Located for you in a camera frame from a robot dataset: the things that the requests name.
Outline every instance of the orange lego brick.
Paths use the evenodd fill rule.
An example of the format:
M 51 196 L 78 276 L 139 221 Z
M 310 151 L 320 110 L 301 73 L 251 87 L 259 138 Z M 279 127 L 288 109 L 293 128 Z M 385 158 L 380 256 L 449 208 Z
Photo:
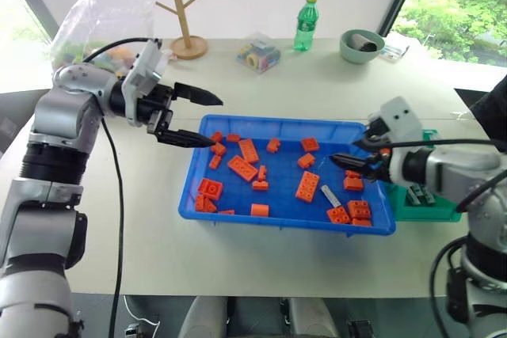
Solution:
M 269 183 L 266 181 L 254 181 L 252 183 L 252 189 L 253 190 L 268 190 Z
M 250 215 L 252 215 L 253 217 L 269 217 L 269 205 L 252 203 Z
M 315 189 L 317 188 L 319 179 L 320 176 L 305 170 L 303 176 L 301 177 L 301 181 L 299 182 L 295 197 L 302 199 L 303 201 L 311 202 L 314 198 Z
M 360 178 L 346 177 L 343 180 L 345 190 L 353 190 L 359 192 L 364 189 L 363 181 Z
M 207 213 L 214 213 L 216 211 L 215 204 L 209 199 L 204 197 L 204 211 Z
M 266 165 L 261 165 L 259 167 L 259 175 L 257 176 L 257 179 L 259 181 L 264 181 L 266 179 L 266 173 L 268 170 L 266 169 Z
M 304 154 L 298 160 L 298 165 L 303 168 L 310 168 L 315 163 L 315 156 L 313 154 Z
M 259 161 L 259 155 L 255 149 L 254 142 L 252 139 L 240 140 L 238 142 L 241 154 L 246 162 L 253 163 Z
M 368 221 L 367 219 L 357 219 L 357 218 L 354 218 L 352 220 L 352 224 L 356 225 L 356 226 L 368 226 L 368 227 L 372 227 L 372 223 L 370 221 Z
M 202 194 L 198 194 L 196 197 L 196 211 L 204 211 L 204 196 Z
M 227 141 L 228 142 L 238 142 L 241 140 L 241 136 L 238 134 L 229 134 L 227 135 Z
M 343 206 L 329 209 L 326 213 L 332 223 L 350 223 L 350 217 Z
M 280 144 L 281 144 L 280 140 L 278 140 L 277 138 L 272 138 L 271 140 L 269 140 L 266 150 L 269 153 L 274 154 L 274 153 L 278 152 L 278 150 L 280 149 Z
M 214 199 L 217 201 L 222 195 L 223 184 L 218 181 L 209 180 L 208 178 L 203 178 L 200 182 L 199 188 L 197 192 L 202 194 L 205 197 Z
M 213 136 L 210 138 L 214 142 L 221 142 L 222 141 L 222 132 L 217 131 L 213 134 Z
M 219 167 L 220 162 L 222 161 L 222 156 L 216 154 L 213 156 L 212 160 L 209 162 L 209 167 L 211 169 L 217 169 Z
M 346 170 L 345 175 L 350 178 L 360 178 L 361 175 L 358 172 L 354 172 L 353 170 Z
M 314 150 L 318 150 L 318 142 L 315 138 L 307 138 L 301 140 L 301 145 L 305 152 L 313 152 Z
M 219 142 L 215 143 L 215 145 L 211 146 L 209 149 L 211 152 L 218 154 L 219 156 L 223 156 L 227 152 L 227 148 Z
M 370 207 L 366 201 L 349 201 L 347 206 L 349 207 L 349 214 L 352 218 L 370 219 L 372 217 Z
M 238 155 L 234 156 L 227 163 L 227 166 L 248 182 L 251 182 L 252 179 L 257 174 L 257 168 L 255 168 L 253 165 L 250 165 L 248 162 L 240 158 Z

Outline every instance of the white table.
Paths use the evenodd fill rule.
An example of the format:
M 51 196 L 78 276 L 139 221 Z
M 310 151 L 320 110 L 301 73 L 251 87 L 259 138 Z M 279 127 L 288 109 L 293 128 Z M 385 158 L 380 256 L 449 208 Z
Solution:
M 210 89 L 225 102 L 204 108 L 173 104 L 172 129 L 196 131 L 206 113 L 343 119 L 364 122 L 382 102 L 403 95 L 424 127 L 446 138 L 485 134 L 474 120 L 456 120 L 466 106 L 453 90 L 417 63 L 377 59 L 344 63 L 327 41 L 313 51 L 287 53 L 256 75 L 234 61 L 237 42 L 210 41 L 193 62 L 171 64 L 166 78 Z M 109 121 L 124 177 L 125 294 L 203 294 L 320 297 L 424 297 L 431 261 L 451 239 L 467 232 L 458 223 L 401 222 L 390 237 L 185 220 L 177 205 L 192 150 L 156 143 L 125 120 Z M 29 126 L 0 161 L 0 203 L 25 153 Z M 73 291 L 112 293 L 116 275 L 118 195 L 109 145 L 101 132 L 82 183 L 78 208 L 88 215 L 86 253 L 67 277 Z M 438 277 L 443 292 L 444 272 Z

